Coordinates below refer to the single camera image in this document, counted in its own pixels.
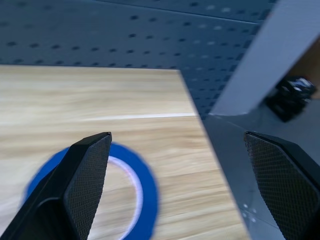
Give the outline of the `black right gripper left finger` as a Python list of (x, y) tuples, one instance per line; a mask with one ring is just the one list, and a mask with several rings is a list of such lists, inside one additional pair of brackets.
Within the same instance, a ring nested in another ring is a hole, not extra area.
[(112, 135), (71, 145), (34, 188), (2, 240), (86, 240), (102, 196)]

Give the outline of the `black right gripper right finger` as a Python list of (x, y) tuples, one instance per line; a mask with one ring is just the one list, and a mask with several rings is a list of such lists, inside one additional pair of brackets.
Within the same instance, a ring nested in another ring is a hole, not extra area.
[(261, 197), (287, 240), (320, 238), (320, 166), (297, 144), (247, 131)]

